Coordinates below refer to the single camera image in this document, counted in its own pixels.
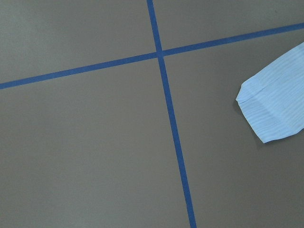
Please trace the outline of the light blue button-up shirt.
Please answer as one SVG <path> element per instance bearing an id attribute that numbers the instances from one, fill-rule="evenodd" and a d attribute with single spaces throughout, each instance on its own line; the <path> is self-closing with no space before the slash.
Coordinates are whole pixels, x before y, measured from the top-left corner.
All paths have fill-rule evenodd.
<path id="1" fill-rule="evenodd" d="M 236 101 L 263 143 L 300 132 L 304 128 L 304 45 L 246 80 Z"/>

